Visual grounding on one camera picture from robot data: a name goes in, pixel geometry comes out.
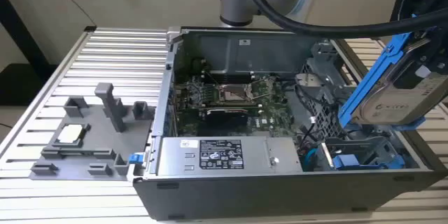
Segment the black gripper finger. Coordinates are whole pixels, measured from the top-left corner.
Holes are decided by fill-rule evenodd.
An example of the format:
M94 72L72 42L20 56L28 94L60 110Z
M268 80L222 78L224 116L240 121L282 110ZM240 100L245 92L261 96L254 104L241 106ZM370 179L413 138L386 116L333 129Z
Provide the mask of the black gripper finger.
M413 89L432 73L446 76L446 28L432 30L428 42L406 53L408 57L393 75L393 87Z

